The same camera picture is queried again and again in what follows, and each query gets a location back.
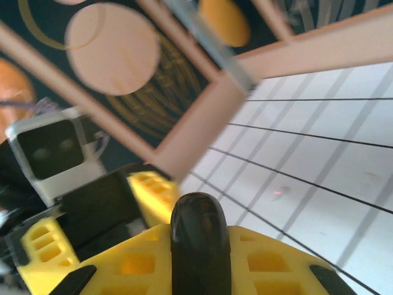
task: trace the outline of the black line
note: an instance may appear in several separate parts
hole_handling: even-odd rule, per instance
[[[256,166],[259,166],[259,167],[262,167],[262,168],[264,168],[264,169],[267,169],[267,170],[276,172],[276,173],[278,173],[278,174],[281,174],[281,175],[290,177],[290,178],[292,178],[292,179],[299,180],[299,181],[301,181],[301,182],[303,182],[303,183],[307,183],[307,184],[310,184],[310,185],[312,185],[312,186],[318,187],[319,189],[323,189],[323,190],[325,190],[325,191],[332,192],[332,193],[334,193],[334,194],[336,194],[336,195],[340,195],[340,196],[342,196],[342,197],[344,197],[344,198],[347,198],[347,199],[350,199],[350,200],[352,200],[352,201],[355,201],[355,202],[358,202],[358,203],[361,203],[361,204],[364,204],[364,205],[368,205],[368,206],[370,206],[370,207],[379,209],[379,210],[384,211],[384,212],[387,212],[387,213],[389,213],[389,214],[393,214],[393,211],[391,211],[391,210],[389,210],[389,209],[380,207],[380,206],[378,206],[378,205],[374,205],[374,204],[372,204],[372,203],[368,203],[368,202],[363,201],[363,200],[359,200],[359,199],[357,199],[357,198],[355,198],[355,197],[351,197],[350,195],[343,194],[342,192],[338,192],[338,191],[335,191],[335,190],[333,190],[333,189],[329,189],[328,187],[320,186],[319,184],[313,183],[313,182],[311,182],[311,181],[307,181],[307,180],[305,180],[305,179],[301,179],[301,178],[299,178],[299,177],[290,175],[290,174],[288,174],[288,173],[285,173],[285,172],[282,172],[282,171],[278,171],[278,170],[276,170],[276,169],[274,169],[274,168],[270,168],[270,167],[264,166],[264,165],[262,165],[262,164],[259,164],[259,163],[257,163],[257,162],[253,162],[253,161],[251,161],[251,160],[248,160],[248,159],[239,157],[238,155],[234,155],[234,154],[230,154],[229,152],[221,151],[220,149],[216,149],[215,147],[209,147],[209,149],[211,149],[211,150],[213,150],[213,151],[216,151],[216,152],[221,152],[222,154],[229,155],[230,157],[233,157],[233,158],[236,158],[236,159],[245,161],[245,162],[250,163],[250,164],[254,164],[254,165],[256,165]]]
[[[278,129],[265,128],[265,127],[242,125],[242,124],[236,124],[236,123],[228,123],[228,125],[238,126],[238,127],[247,127],[247,128],[253,128],[253,129],[261,129],[261,130],[269,130],[269,131],[273,131],[273,132],[288,133],[288,134],[308,136],[308,137],[315,137],[315,138],[322,138],[324,140],[342,141],[342,142],[345,142],[345,143],[357,143],[357,144],[363,144],[365,146],[376,146],[378,148],[393,149],[393,146],[385,146],[383,144],[378,144],[378,143],[365,143],[364,141],[344,140],[344,139],[341,139],[341,138],[334,138],[334,137],[328,137],[328,136],[322,136],[322,135],[299,133],[299,132],[278,130]]]
[[[245,101],[352,101],[352,100],[393,100],[392,97],[378,97],[378,98],[326,98],[318,99],[312,98],[307,100],[305,98],[299,98],[294,100],[245,100]]]
[[[264,223],[268,224],[269,226],[271,226],[272,228],[276,229],[278,232],[282,233],[283,235],[285,235],[286,237],[288,237],[289,239],[291,239],[292,241],[294,241],[296,244],[302,246],[304,249],[306,249],[307,251],[313,253],[316,257],[318,257],[319,259],[322,259],[323,261],[326,261],[327,263],[329,263],[332,267],[334,267],[335,269],[337,269],[339,272],[341,272],[343,275],[347,276],[348,278],[350,278],[352,281],[356,282],[358,285],[360,285],[361,287],[365,288],[367,291],[371,292],[374,295],[380,295],[380,293],[376,292],[374,289],[371,289],[371,287],[367,286],[365,283],[363,283],[362,281],[358,280],[357,278],[353,277],[352,275],[350,275],[349,273],[347,273],[345,270],[341,269],[340,267],[338,267],[337,265],[335,265],[334,263],[330,262],[328,259],[326,259],[325,257],[323,257],[322,255],[320,255],[319,253],[315,252],[314,250],[312,250],[311,248],[309,248],[308,246],[306,246],[305,244],[303,244],[302,242],[300,242],[299,240],[297,240],[296,238],[294,238],[293,236],[287,234],[286,232],[284,232],[282,229],[280,229],[278,226],[274,225],[273,223],[269,222],[267,219],[263,218],[262,216],[260,216],[258,213],[252,211],[250,208],[248,208],[247,206],[244,206],[242,203],[240,203],[239,201],[237,201],[237,199],[231,197],[230,195],[228,195],[227,193],[225,193],[224,191],[220,190],[218,187],[216,187],[215,185],[213,185],[212,183],[210,183],[209,181],[206,181],[204,178],[202,178],[200,175],[196,174],[195,172],[190,172],[191,175],[193,175],[194,177],[198,178],[200,181],[205,181],[205,183],[210,186],[212,189],[216,190],[218,193],[220,193],[221,195],[225,196],[226,198],[228,198],[229,200],[231,200],[232,202],[236,203],[238,206],[240,206],[243,210],[246,210],[248,213],[254,215],[256,218],[258,218],[259,220],[263,221]]]
[[[374,91],[372,93],[372,97],[383,96],[383,94],[386,92],[386,90],[390,87],[392,79],[393,79],[393,66],[390,66],[387,73],[384,75],[382,80],[379,82],[379,84],[374,89]],[[353,140],[355,138],[357,132],[363,126],[364,122],[367,120],[369,115],[375,109],[377,104],[378,104],[377,100],[370,100],[364,104],[364,106],[360,110],[360,113],[358,113],[355,121],[352,123],[351,127],[345,133],[344,138],[349,139],[349,140]],[[295,209],[295,211],[291,214],[291,216],[287,220],[286,224],[282,228],[284,231],[289,231],[289,229],[292,227],[292,225],[296,221],[297,217],[306,208],[307,203],[311,200],[314,193],[316,192],[317,187],[315,185],[321,185],[323,183],[323,181],[326,179],[326,177],[330,173],[331,169],[338,162],[338,160],[343,155],[343,153],[345,152],[345,150],[347,149],[348,146],[349,146],[349,143],[345,143],[345,142],[339,143],[339,145],[334,150],[333,154],[329,157],[328,161],[326,162],[326,164],[322,168],[321,172],[318,174],[317,178],[313,181],[314,186],[311,186],[308,189],[303,200],[299,203],[298,207]],[[277,237],[277,239],[280,240],[282,237],[283,237],[282,235],[279,235]]]
[[[329,91],[324,95],[324,98],[330,98],[334,97],[335,94],[339,91],[339,89],[344,85],[344,83],[347,81],[349,75],[353,72],[353,69],[345,69],[342,71],[342,73],[337,77]],[[309,133],[311,131],[311,128],[315,124],[315,122],[318,120],[318,118],[321,116],[321,114],[326,110],[328,105],[331,103],[331,101],[319,101],[318,107],[314,110],[312,115],[308,118],[306,124],[304,124],[303,128],[300,130],[301,133]],[[292,142],[292,144],[288,147],[287,151],[284,153],[284,155],[281,157],[280,161],[277,163],[275,166],[276,170],[282,170],[284,167],[285,163],[290,159],[291,155],[296,151],[296,149],[299,147],[299,145],[302,143],[302,141],[305,139],[304,136],[296,136],[295,140]],[[263,195],[263,193],[266,191],[267,187],[274,181],[274,179],[277,177],[277,173],[272,172],[269,178],[263,183],[262,187],[259,189],[258,193],[254,196],[254,198],[251,200],[251,202],[248,204],[249,207],[253,207],[257,202],[258,199]],[[291,215],[290,219],[294,217],[295,214],[298,214],[298,209],[299,206],[304,205],[307,203],[307,199],[312,197],[312,194],[317,190],[315,186],[310,186],[309,190],[307,191],[307,194],[303,197],[302,201],[299,203],[297,209],[293,212]],[[247,212],[244,212],[239,218],[239,220],[236,222],[236,225],[240,224],[241,221],[246,217]]]
[[[280,79],[278,81],[278,83],[273,87],[273,89],[270,90],[268,97],[274,97],[274,95],[277,93],[277,91],[279,91],[281,86],[284,85],[286,80],[287,80],[287,78]],[[255,120],[258,119],[259,115],[261,115],[261,113],[265,110],[267,105],[268,105],[268,103],[261,103],[260,106],[257,107],[256,112],[251,116],[250,120],[248,120],[247,123],[251,124],[251,123],[255,122]],[[236,139],[229,146],[228,151],[231,151],[232,149],[234,149],[236,147],[236,145],[238,144],[238,141],[246,134],[246,132],[247,132],[246,129],[242,129],[240,131],[240,133],[238,134]],[[226,158],[226,155],[224,154],[219,159],[219,161],[216,163],[216,165],[212,168],[212,170],[209,172],[209,174],[206,177],[206,180],[209,180],[214,175],[214,173],[219,169],[219,167],[221,166],[221,164],[223,163],[225,158]],[[205,180],[202,182],[201,186],[198,189],[201,189],[204,184],[205,184]]]
[[[306,77],[304,78],[304,80],[300,83],[300,85],[297,87],[296,91],[294,92],[294,94],[291,97],[292,98],[299,97],[304,92],[305,88],[307,88],[308,84],[312,81],[312,79],[314,79],[314,77],[315,77],[315,74],[307,74]],[[288,101],[284,105],[284,107],[280,110],[279,114],[276,116],[274,121],[271,123],[270,127],[275,129],[280,124],[280,122],[285,118],[286,114],[291,110],[293,105],[294,105],[294,102]],[[272,133],[273,132],[266,132],[262,136],[262,138],[258,141],[257,145],[255,146],[255,148],[253,148],[253,150],[249,154],[248,157],[250,159],[254,158],[254,156],[258,153],[260,148],[265,144],[266,140],[268,140],[268,138],[270,137],[270,135]],[[248,165],[248,162],[244,162],[242,164],[242,166],[240,166],[238,171],[231,178],[230,182],[225,186],[225,189],[224,189],[225,192],[227,192],[231,188],[232,184],[241,176],[243,171],[246,169],[247,165]]]

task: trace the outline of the white tile floor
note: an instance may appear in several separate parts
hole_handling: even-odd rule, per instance
[[[267,79],[182,183],[183,193],[199,187],[219,198],[229,225],[308,252],[278,228],[340,263],[373,290],[340,274],[359,295],[393,294],[393,195],[383,190],[393,171],[392,99],[390,63]],[[381,194],[384,202],[375,203]],[[379,213],[369,218],[370,210]]]

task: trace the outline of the cable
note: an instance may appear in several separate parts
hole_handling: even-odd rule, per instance
[[[53,112],[53,111],[59,111],[59,108],[55,103],[46,103],[46,101],[43,101],[45,98],[40,100],[37,104],[35,103],[24,103],[20,101],[0,101],[0,108],[21,108],[21,109],[30,109],[34,110],[34,112],[37,114],[42,114],[42,113],[47,113],[47,112]]]
[[[95,142],[95,149],[97,148],[98,140],[100,138],[102,138],[102,140],[103,140],[101,148],[98,151],[96,151],[93,156],[93,160],[96,160],[96,159],[100,158],[102,156],[102,154],[104,153],[111,137],[103,131],[99,131],[99,132],[95,133],[94,137],[97,139]]]

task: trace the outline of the black plastic part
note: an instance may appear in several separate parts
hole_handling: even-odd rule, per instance
[[[0,207],[8,211],[24,208],[37,214],[46,209],[23,174],[8,141],[0,144]]]
[[[135,219],[143,220],[121,171],[69,192],[57,202],[65,213],[58,218],[59,225],[81,261],[127,240],[131,235],[126,225]]]
[[[96,271],[95,266],[86,265],[70,272],[49,295],[79,295]]]
[[[6,238],[0,238],[0,259],[12,272],[17,270],[7,246]]]
[[[24,221],[20,226],[15,229],[13,232],[9,233],[6,236],[6,242],[10,254],[12,256],[12,260],[14,261],[15,266],[26,266],[29,264],[30,260],[26,254],[26,251],[21,244],[21,238],[26,234],[28,229],[40,221],[43,218],[49,217],[52,215],[51,209],[44,211],[40,214],[33,216],[32,218],[27,219]]]
[[[208,194],[184,195],[171,228],[172,294],[231,295],[230,241],[220,203]]]
[[[15,228],[19,227],[27,219],[37,215],[36,210],[29,208],[19,208],[7,213],[6,221],[0,227],[0,237],[5,237]]]
[[[17,135],[17,141],[37,179],[50,178],[85,160],[76,127],[71,120],[25,131]]]
[[[160,170],[156,166],[154,166],[152,164],[144,164],[143,162],[132,163],[132,164],[126,165],[124,167],[121,167],[119,169],[119,171],[121,171],[124,175],[127,175],[127,176],[132,173],[136,173],[136,172],[154,171],[154,172],[157,172],[161,177],[165,178],[168,181],[172,181],[174,179],[172,176],[170,176],[169,174]]]
[[[329,295],[356,295],[334,270],[319,265],[311,265],[309,268]]]

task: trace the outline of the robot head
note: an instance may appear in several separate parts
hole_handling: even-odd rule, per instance
[[[16,140],[31,173],[38,180],[72,169],[85,160],[76,127],[71,120],[21,132]]]

